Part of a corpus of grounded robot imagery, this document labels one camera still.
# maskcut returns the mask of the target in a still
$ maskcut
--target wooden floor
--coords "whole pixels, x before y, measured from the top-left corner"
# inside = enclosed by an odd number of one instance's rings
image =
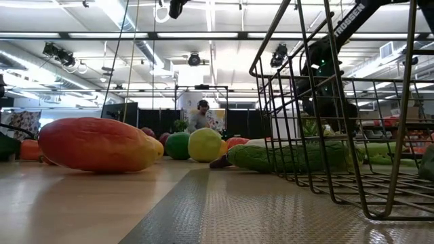
[[[136,174],[97,175],[0,163],[0,243],[118,243],[191,169],[164,160]]]

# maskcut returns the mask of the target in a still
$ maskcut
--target spotlight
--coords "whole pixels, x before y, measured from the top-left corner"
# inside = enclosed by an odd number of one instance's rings
[[[279,68],[280,66],[282,66],[287,56],[288,49],[286,48],[286,44],[279,44],[279,46],[276,48],[276,51],[273,53],[273,57],[271,58],[271,67]]]
[[[199,54],[197,52],[191,53],[189,58],[189,65],[198,66],[200,64],[201,64],[201,58],[199,57]]]
[[[171,0],[169,8],[169,16],[177,19],[182,13],[182,6],[190,0]]]
[[[68,68],[75,65],[74,53],[60,49],[53,43],[46,43],[42,54],[46,55],[48,58],[54,58],[54,60],[59,61],[63,66]]]

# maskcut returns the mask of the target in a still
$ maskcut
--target green melon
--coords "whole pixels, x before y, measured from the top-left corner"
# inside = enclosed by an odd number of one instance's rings
[[[178,132],[170,135],[165,142],[165,151],[167,155],[175,160],[189,159],[189,138],[190,134],[185,132]]]

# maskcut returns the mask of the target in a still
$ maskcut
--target orange pumpkin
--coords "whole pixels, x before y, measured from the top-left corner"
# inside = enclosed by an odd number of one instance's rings
[[[56,120],[42,128],[39,146],[55,164],[86,171],[140,171],[156,157],[150,137],[112,119]]]
[[[39,149],[38,141],[23,140],[21,142],[20,158],[22,160],[39,160],[42,151]]]
[[[246,138],[230,138],[227,140],[228,143],[228,149],[231,149],[233,146],[236,145],[244,145],[249,141],[249,139]]]

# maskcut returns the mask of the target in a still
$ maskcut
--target metal pole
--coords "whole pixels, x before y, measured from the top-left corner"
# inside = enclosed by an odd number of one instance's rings
[[[399,115],[399,125],[397,131],[395,157],[393,158],[391,183],[389,193],[387,194],[387,204],[385,210],[380,214],[381,217],[387,217],[391,214],[393,202],[395,200],[395,189],[397,186],[399,165],[401,164],[403,140],[406,134],[406,119],[408,110],[408,98],[410,96],[410,78],[412,75],[412,58],[414,48],[414,31],[416,26],[416,0],[410,0],[409,20],[408,20],[408,38],[406,47],[406,64],[404,68],[402,97],[401,97],[401,114]]]
[[[309,45],[307,43],[306,27],[304,26],[304,17],[303,17],[301,0],[298,0],[297,2],[298,2],[298,14],[300,15],[300,25],[301,25],[302,36],[303,36],[304,52],[306,53],[306,57],[310,57]],[[326,144],[324,142],[324,135],[323,135],[322,128],[321,128],[321,117],[320,117],[319,111],[318,111],[318,99],[317,99],[317,94],[316,94],[316,89],[315,89],[315,80],[313,78],[312,62],[310,59],[307,58],[306,63],[307,63],[307,70],[308,70],[308,74],[309,74],[309,82],[311,84],[311,90],[312,90],[313,112],[315,114],[315,120],[317,122],[317,133],[319,136],[319,151],[321,154],[321,160],[323,162],[325,173],[327,174],[327,183],[328,183],[328,188],[329,188],[329,192],[330,192],[330,197],[332,198],[332,201],[334,203],[341,204],[341,202],[339,202],[336,199],[336,197],[334,196],[332,176],[330,174],[330,166],[329,166],[327,154],[326,154]]]

